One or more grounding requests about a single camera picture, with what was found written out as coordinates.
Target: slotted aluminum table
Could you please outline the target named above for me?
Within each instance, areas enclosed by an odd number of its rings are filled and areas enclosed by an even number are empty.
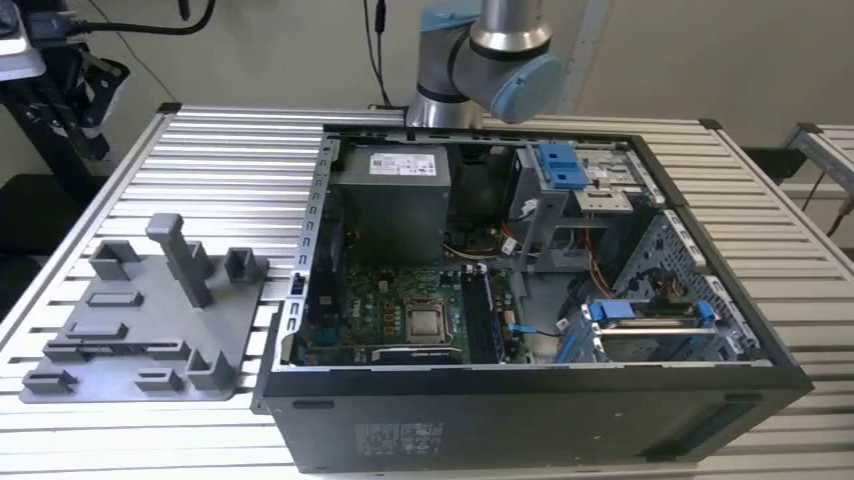
[[[185,106],[157,115],[0,324],[0,473],[87,480],[301,477],[271,417],[253,415],[249,406],[267,327],[285,296],[322,125],[401,122],[397,112],[370,111]],[[485,123],[508,128],[489,118]],[[698,465],[386,476],[854,478],[854,267],[848,258],[724,131],[697,121],[584,117],[544,117],[517,128],[644,135],[816,392]],[[129,239],[139,252],[155,252],[145,236],[155,212],[185,216],[186,235],[205,239],[210,254],[247,246],[273,257],[242,390],[227,402],[22,404],[22,377],[94,274],[87,255],[103,239]]]
[[[803,123],[789,147],[800,149],[848,194],[854,195],[854,126]]]

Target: wall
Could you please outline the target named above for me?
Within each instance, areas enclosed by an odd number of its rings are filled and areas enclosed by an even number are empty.
[[[114,21],[181,24],[174,0],[97,1]],[[428,3],[390,0],[386,83],[393,101],[401,104],[409,102],[414,88],[416,32]],[[553,51],[569,57],[586,2],[546,3],[557,31]],[[854,58],[844,50],[854,44],[849,28],[854,2],[612,3],[577,113],[714,117],[739,141],[755,145],[780,144],[799,121],[854,123],[854,94],[848,88]],[[199,15],[205,0],[193,4]],[[71,0],[70,5],[82,17],[102,20],[87,0]],[[380,101],[357,0],[221,0],[211,25],[199,34],[126,36],[182,102],[361,108]],[[94,34],[90,45],[98,55],[125,62],[134,72],[106,127],[113,156],[121,159],[169,96],[117,34]],[[561,105],[556,109],[569,113]],[[47,170],[6,110],[0,110],[0,145],[0,183],[18,173]],[[832,203],[817,204],[823,210],[816,215],[833,216]],[[848,233],[841,231],[837,239],[854,245],[854,231]]]
[[[721,121],[743,145],[854,123],[854,2],[614,0],[578,113]]]
[[[69,3],[83,18],[103,21],[89,1]],[[181,24],[175,0],[97,3],[117,22]],[[389,2],[384,60],[388,91],[397,104],[409,103],[416,89],[420,13],[429,3]],[[197,17],[205,4],[206,0],[193,2]],[[374,1],[369,4],[373,12]],[[557,27],[553,51],[560,56],[572,52],[584,7],[585,0],[546,0]],[[210,26],[197,35],[129,33],[126,38],[181,102],[289,108],[365,108],[381,102],[357,0],[221,0]],[[169,96],[115,33],[95,33],[89,43],[99,56],[133,70],[106,127],[121,159]],[[2,111],[0,144],[17,159],[9,170],[42,171],[42,160],[7,116]]]

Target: blue drive bracket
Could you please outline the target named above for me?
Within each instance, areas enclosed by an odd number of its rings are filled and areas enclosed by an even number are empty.
[[[541,143],[538,150],[538,161],[552,188],[584,190],[590,180],[578,163],[576,149],[566,144]]]

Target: aluminum table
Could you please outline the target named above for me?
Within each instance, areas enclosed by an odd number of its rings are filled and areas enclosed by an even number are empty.
[[[155,116],[0,324],[0,473],[27,478],[302,477],[273,423],[250,412],[271,316],[285,298],[325,123],[400,124],[398,112],[183,106]],[[493,128],[509,128],[486,118]],[[393,478],[854,478],[854,266],[722,130],[698,121],[541,117],[516,128],[640,134],[816,391],[698,465],[386,474]],[[226,402],[26,405],[42,357],[94,271],[103,239],[158,252],[155,212],[185,216],[210,254],[253,247],[271,270],[241,390]],[[372,474],[322,478],[374,478]]]

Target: cable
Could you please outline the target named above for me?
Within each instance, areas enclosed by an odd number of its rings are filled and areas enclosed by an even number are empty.
[[[833,225],[831,225],[831,230],[828,230],[828,237],[832,237],[833,234],[837,233],[837,229],[840,228],[840,224],[843,223],[844,218],[845,218],[844,213],[837,215],[837,218],[833,220]]]
[[[386,33],[386,0],[377,0],[374,9],[374,32],[377,33],[377,65],[380,71],[380,88],[384,92],[386,106],[392,107],[389,92],[386,92],[386,73],[384,71],[384,33]]]
[[[590,229],[585,229],[585,243],[588,247],[588,261],[590,262],[590,278],[593,278],[593,283],[597,285],[600,292],[605,295],[606,298],[614,298],[614,294],[612,293],[612,289],[608,287],[608,282],[602,277],[602,272],[600,271],[600,265],[597,264],[594,252],[593,252],[593,242],[590,240]]]
[[[79,33],[93,32],[134,32],[134,33],[150,33],[153,35],[193,35],[207,27],[211,17],[214,16],[214,7],[217,6],[217,0],[209,0],[209,4],[205,7],[205,13],[199,21],[189,27],[158,27],[154,25],[138,25],[135,23],[115,23],[115,22],[87,22],[82,21],[78,26],[71,30],[71,35]]]
[[[498,255],[472,255],[469,253],[461,252],[449,246],[448,243],[444,243],[442,246],[445,249],[457,255],[460,258],[465,258],[466,260],[490,260],[492,258],[498,258]]]
[[[392,106],[389,95],[386,93],[386,85],[384,84],[384,77],[381,75],[380,67],[377,66],[377,60],[374,59],[374,43],[372,41],[372,20],[369,17],[369,0],[362,0],[362,13],[365,17],[365,37],[369,43],[369,58],[372,59],[372,69],[374,70],[374,77],[380,84],[380,92],[384,97],[384,103],[388,107]]]
[[[819,189],[819,185],[823,183],[825,179],[825,172],[821,173],[819,178],[816,179],[816,183],[813,184],[813,190],[811,190],[811,194],[807,196],[807,200],[804,201],[804,206],[801,207],[801,211],[807,212],[807,207],[811,205],[811,200],[813,200],[813,195],[816,195],[816,190]]]
[[[549,332],[544,332],[542,330],[537,330],[537,333],[541,335],[546,335],[548,337],[553,337],[553,338],[562,338],[564,334],[561,333],[549,333]]]
[[[93,8],[95,10],[98,10],[98,13],[102,15],[102,17],[105,17],[105,20],[107,20],[110,22],[110,17],[105,13],[105,10],[102,10],[102,7],[98,6],[98,3],[95,3],[95,0],[89,0],[89,1],[90,1],[90,5],[93,5]],[[127,47],[129,52],[131,52],[131,56],[134,57],[137,62],[141,64],[141,66],[146,69],[146,71],[151,75],[151,78],[155,79],[155,82],[158,82],[158,85],[161,85],[161,88],[163,88],[163,91],[166,92],[167,96],[170,97],[170,100],[173,100],[174,102],[178,102],[178,98],[173,94],[173,91],[170,90],[170,87],[166,86],[166,83],[163,83],[163,80],[161,80],[161,77],[158,76],[158,74],[149,67],[149,64],[146,62],[143,62],[143,59],[139,58],[139,55],[137,55],[137,52],[134,51],[134,47],[131,47],[131,44],[129,43],[127,39],[125,38],[125,35],[122,35],[122,32],[117,32],[117,35],[119,36],[119,40],[122,40],[122,43],[125,43],[125,46]]]

